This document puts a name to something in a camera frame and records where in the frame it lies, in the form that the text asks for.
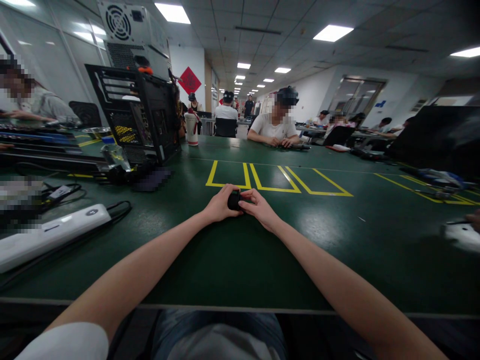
green workbench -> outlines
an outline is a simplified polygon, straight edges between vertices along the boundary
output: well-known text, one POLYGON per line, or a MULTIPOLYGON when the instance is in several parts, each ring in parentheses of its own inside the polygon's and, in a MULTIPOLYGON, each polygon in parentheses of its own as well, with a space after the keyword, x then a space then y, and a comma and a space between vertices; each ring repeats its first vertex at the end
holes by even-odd
MULTIPOLYGON (((439 232, 443 222, 473 212, 480 194, 443 203, 413 192, 425 185, 398 166, 324 147, 281 150, 210 136, 199 136, 197 147, 184 144, 167 165, 174 174, 154 193, 79 180, 87 197, 49 211, 42 221, 121 200, 131 201, 132 212, 85 244, 22 274, 0 292, 0 301, 70 303, 127 254, 201 211, 219 186, 233 183, 260 188, 282 219, 403 312, 480 315, 479 255, 443 240, 439 232)), ((142 306, 332 312, 287 248, 246 214, 195 236, 142 306)))

white power strip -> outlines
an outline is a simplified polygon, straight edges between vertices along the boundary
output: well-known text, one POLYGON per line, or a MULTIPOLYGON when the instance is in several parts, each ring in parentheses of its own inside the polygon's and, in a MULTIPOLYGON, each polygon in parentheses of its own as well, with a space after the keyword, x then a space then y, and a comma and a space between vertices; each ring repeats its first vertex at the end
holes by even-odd
POLYGON ((0 240, 0 274, 110 221, 102 204, 93 205, 0 240))

doorway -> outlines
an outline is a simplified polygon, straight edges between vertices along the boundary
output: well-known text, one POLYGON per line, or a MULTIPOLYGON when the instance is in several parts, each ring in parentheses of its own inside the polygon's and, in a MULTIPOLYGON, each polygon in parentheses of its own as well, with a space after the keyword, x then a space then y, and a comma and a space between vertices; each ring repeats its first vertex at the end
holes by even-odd
POLYGON ((382 80, 363 80, 345 76, 328 110, 332 114, 343 113, 347 119, 358 113, 368 115, 386 83, 382 80))

red diamond sign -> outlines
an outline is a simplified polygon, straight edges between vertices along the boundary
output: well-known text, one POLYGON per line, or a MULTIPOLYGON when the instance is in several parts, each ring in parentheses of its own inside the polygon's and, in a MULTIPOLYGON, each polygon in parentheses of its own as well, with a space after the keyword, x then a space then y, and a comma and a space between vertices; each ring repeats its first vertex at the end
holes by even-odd
POLYGON ((178 83, 186 91, 187 94, 196 92, 200 85, 202 85, 200 80, 195 76, 190 66, 185 69, 180 78, 183 81, 179 81, 178 83))

metal bowl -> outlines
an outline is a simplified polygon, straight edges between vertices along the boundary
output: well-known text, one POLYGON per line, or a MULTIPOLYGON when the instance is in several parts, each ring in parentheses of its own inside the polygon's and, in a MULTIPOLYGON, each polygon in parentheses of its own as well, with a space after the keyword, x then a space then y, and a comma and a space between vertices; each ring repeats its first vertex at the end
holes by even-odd
POLYGON ((87 133, 93 140, 102 140, 102 138, 112 136, 112 131, 109 127, 90 127, 83 130, 84 133, 87 133))

